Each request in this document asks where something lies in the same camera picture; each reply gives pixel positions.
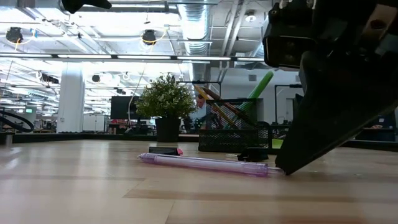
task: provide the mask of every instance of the potted plant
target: potted plant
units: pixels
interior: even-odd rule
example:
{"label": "potted plant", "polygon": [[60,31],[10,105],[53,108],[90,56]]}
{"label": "potted plant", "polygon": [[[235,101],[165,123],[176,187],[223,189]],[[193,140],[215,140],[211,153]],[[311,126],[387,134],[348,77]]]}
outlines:
{"label": "potted plant", "polygon": [[160,76],[150,84],[137,102],[137,113],[158,117],[155,120],[158,142],[177,142],[180,118],[195,110],[190,91],[171,75]]}

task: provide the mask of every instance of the exposed duct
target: exposed duct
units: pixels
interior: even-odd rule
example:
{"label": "exposed duct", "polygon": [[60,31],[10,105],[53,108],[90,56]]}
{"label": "exposed duct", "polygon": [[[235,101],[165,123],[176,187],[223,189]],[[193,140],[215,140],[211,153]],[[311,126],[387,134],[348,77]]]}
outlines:
{"label": "exposed duct", "polygon": [[143,12],[143,13],[170,13],[178,14],[175,5],[164,4],[113,4],[111,9],[102,9],[92,6],[83,6],[78,12]]}
{"label": "exposed duct", "polygon": [[264,45],[262,44],[262,38],[264,37],[264,34],[266,33],[266,30],[268,28],[268,16],[266,16],[266,19],[264,20],[264,23],[262,24],[262,29],[261,29],[261,39],[257,45],[257,47],[251,52],[250,57],[259,57],[259,58],[264,58]]}
{"label": "exposed duct", "polygon": [[[182,35],[188,40],[205,40],[208,37],[210,8],[201,4],[181,4],[178,10],[182,18]],[[208,55],[208,44],[204,42],[186,42],[188,55]],[[210,81],[210,68],[207,64],[192,64],[193,80]]]}

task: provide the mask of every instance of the fluorescent light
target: fluorescent light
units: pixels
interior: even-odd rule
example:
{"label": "fluorescent light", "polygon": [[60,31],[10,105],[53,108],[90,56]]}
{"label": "fluorescent light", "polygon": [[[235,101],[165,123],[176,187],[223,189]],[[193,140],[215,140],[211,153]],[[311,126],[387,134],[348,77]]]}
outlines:
{"label": "fluorescent light", "polygon": [[25,106],[2,106],[8,109],[25,109]]}
{"label": "fluorescent light", "polygon": [[86,101],[85,104],[92,104],[92,105],[104,105],[106,102],[101,101]]}
{"label": "fluorescent light", "polygon": [[0,103],[13,103],[12,100],[1,99]]}
{"label": "fluorescent light", "polygon": [[43,58],[49,58],[49,57],[52,57],[52,55],[49,55],[49,54],[17,54],[17,53],[6,54],[6,53],[1,53],[0,57],[17,57],[17,58],[23,58],[23,57],[32,57],[32,58],[40,57],[40,58],[42,58],[43,57]]}
{"label": "fluorescent light", "polygon": [[237,60],[245,62],[264,62],[263,58],[238,58]]}
{"label": "fluorescent light", "polygon": [[50,103],[50,102],[47,102],[47,101],[45,101],[43,103],[46,104],[46,105],[50,105],[50,106],[58,106],[58,103]]}
{"label": "fluorescent light", "polygon": [[32,104],[38,104],[38,105],[42,105],[42,102],[38,102],[38,101],[29,101],[28,103],[32,103]]}
{"label": "fluorescent light", "polygon": [[178,56],[178,60],[231,60],[231,57],[194,57],[194,56]]}
{"label": "fluorescent light", "polygon": [[112,58],[110,55],[58,55],[60,58]]}
{"label": "fluorescent light", "polygon": [[30,86],[30,85],[16,85],[14,87],[12,87],[13,89],[16,88],[47,88],[47,86],[39,86],[39,85],[34,85],[34,86]]}
{"label": "fluorescent light", "polygon": [[120,59],[138,59],[138,60],[170,60],[170,56],[156,56],[156,55],[118,55]]}

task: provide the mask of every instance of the green leaves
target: green leaves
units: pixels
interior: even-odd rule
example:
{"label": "green leaves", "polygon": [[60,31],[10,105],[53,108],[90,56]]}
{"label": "green leaves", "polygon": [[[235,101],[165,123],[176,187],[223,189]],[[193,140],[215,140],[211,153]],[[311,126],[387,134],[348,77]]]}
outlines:
{"label": "green leaves", "polygon": [[137,112],[143,116],[163,118],[186,117],[194,112],[194,104],[187,87],[179,85],[172,75],[160,76],[145,87]]}

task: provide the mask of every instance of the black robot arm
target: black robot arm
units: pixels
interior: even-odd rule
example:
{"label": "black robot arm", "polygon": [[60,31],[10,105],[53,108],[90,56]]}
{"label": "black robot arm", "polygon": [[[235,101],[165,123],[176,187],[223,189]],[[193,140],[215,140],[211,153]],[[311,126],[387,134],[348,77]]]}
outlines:
{"label": "black robot arm", "polygon": [[306,0],[269,12],[264,61],[299,68],[305,96],[275,161],[287,175],[398,106],[398,1]]}

